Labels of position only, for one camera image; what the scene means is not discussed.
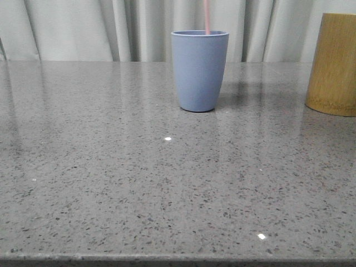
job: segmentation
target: blue cup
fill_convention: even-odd
[[[173,32],[172,55],[179,104],[184,110],[215,108],[223,81],[229,34],[222,31]]]

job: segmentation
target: cup rim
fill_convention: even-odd
[[[175,32],[171,32],[171,34],[175,36],[204,37],[204,38],[229,35],[228,32],[224,32],[224,31],[210,31],[210,32],[212,32],[213,34],[205,34],[205,31],[203,29],[191,29],[187,31],[175,31]]]

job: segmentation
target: wooden cylinder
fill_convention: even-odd
[[[305,104],[356,116],[356,14],[323,14]]]

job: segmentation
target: white curtain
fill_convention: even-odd
[[[204,29],[202,0],[0,0],[0,60],[169,61],[170,32]],[[323,13],[356,0],[210,0],[228,62],[313,60]]]

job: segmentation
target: countertop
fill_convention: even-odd
[[[0,263],[355,266],[356,118],[311,66],[228,63],[192,113],[169,63],[0,62]]]

